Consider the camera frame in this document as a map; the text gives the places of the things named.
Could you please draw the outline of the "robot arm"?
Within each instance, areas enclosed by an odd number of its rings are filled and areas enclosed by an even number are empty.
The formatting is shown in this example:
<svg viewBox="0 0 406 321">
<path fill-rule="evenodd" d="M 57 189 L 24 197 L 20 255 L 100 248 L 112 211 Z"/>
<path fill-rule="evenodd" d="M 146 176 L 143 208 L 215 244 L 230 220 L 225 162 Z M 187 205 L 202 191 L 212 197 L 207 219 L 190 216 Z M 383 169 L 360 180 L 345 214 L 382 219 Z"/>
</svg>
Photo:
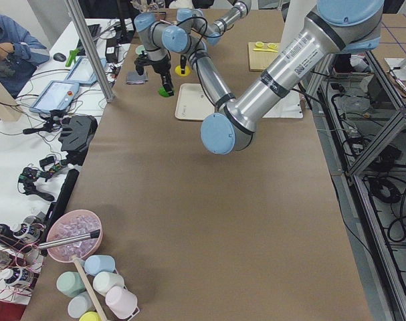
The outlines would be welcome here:
<svg viewBox="0 0 406 321">
<path fill-rule="evenodd" d="M 214 21 L 208 21 L 202 9 L 177 9 L 177 25 L 194 30 L 209 45 L 215 46 L 221 37 L 234 26 L 234 23 L 245 18 L 251 11 L 252 1 L 229 1 L 232 8 Z"/>
<path fill-rule="evenodd" d="M 213 23 L 197 9 L 179 9 L 175 24 L 159 21 L 153 12 L 141 12 L 134 28 L 144 53 L 135 60 L 136 71 L 141 74 L 151 66 L 172 95 L 170 54 L 182 55 L 215 107 L 201 125 L 203 145 L 214 154 L 243 150 L 250 145 L 258 121 L 325 56 L 378 46 L 383 6 L 382 1 L 318 1 L 306 14 L 302 31 L 239 98 L 223 81 L 207 45 L 217 43 L 230 26 L 250 13 L 250 1 L 233 1 L 231 9 Z"/>
</svg>

